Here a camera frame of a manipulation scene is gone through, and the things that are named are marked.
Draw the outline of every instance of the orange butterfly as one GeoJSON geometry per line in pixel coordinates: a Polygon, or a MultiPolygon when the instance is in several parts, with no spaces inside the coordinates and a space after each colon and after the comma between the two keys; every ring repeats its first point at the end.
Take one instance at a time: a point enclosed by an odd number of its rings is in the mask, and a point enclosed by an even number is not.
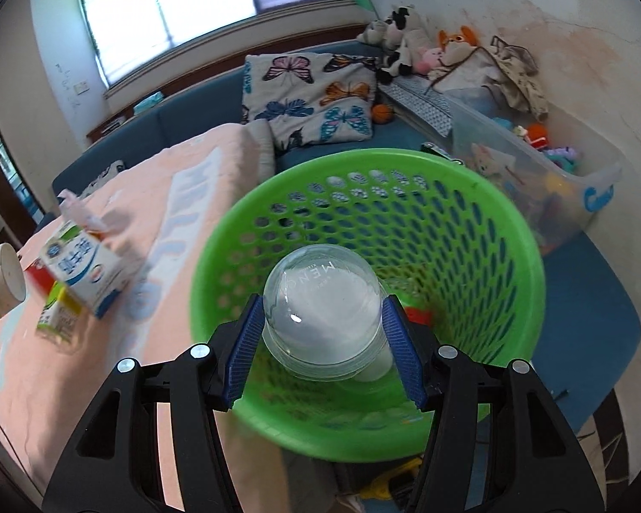
{"type": "Polygon", "coordinates": [[[357,83],[357,85],[349,83],[347,90],[345,90],[342,87],[342,83],[335,81],[325,87],[325,95],[325,98],[320,101],[322,106],[327,106],[332,102],[337,102],[337,100],[342,100],[343,98],[351,98],[352,96],[359,97],[367,102],[370,95],[370,85],[367,83],[357,83]]]}

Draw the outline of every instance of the blue butterfly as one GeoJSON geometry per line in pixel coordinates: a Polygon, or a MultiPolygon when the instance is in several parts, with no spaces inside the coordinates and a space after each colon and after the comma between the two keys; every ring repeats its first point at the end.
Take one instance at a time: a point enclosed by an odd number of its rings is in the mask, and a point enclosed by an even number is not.
{"type": "Polygon", "coordinates": [[[251,94],[251,61],[244,62],[244,92],[251,94]]]}
{"type": "Polygon", "coordinates": [[[313,112],[313,108],[306,107],[306,100],[285,100],[284,104],[282,102],[268,102],[266,109],[254,119],[268,119],[268,121],[271,121],[282,115],[289,115],[291,118],[306,118],[313,112]]]}
{"type": "Polygon", "coordinates": [[[352,106],[349,112],[344,112],[340,107],[329,109],[325,112],[326,121],[320,127],[321,143],[328,142],[343,123],[348,124],[354,131],[361,135],[370,135],[370,125],[366,113],[360,106],[352,106]]]}

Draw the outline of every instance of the pink plush toy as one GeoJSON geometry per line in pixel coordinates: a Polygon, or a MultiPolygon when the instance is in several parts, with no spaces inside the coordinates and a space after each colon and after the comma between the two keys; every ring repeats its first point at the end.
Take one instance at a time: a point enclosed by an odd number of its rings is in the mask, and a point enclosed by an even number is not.
{"type": "Polygon", "coordinates": [[[441,48],[419,47],[417,52],[420,57],[413,64],[415,73],[427,76],[434,68],[440,68],[443,65],[441,58],[444,56],[444,51],[441,48]]]}

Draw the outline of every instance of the butterfly pillow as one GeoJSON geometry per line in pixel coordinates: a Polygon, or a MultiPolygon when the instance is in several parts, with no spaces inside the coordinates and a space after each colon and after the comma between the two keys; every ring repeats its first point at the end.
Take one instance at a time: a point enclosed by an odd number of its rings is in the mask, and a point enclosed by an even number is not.
{"type": "Polygon", "coordinates": [[[243,122],[266,119],[279,151],[369,139],[377,67],[342,54],[247,56],[243,122]]]}

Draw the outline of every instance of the small basketball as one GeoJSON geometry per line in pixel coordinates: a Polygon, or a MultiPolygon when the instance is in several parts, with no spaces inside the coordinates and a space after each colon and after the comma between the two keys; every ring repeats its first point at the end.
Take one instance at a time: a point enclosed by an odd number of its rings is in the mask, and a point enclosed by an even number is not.
{"type": "Polygon", "coordinates": [[[373,123],[378,125],[389,123],[394,119],[394,108],[388,104],[375,104],[371,116],[373,117],[373,123]]]}

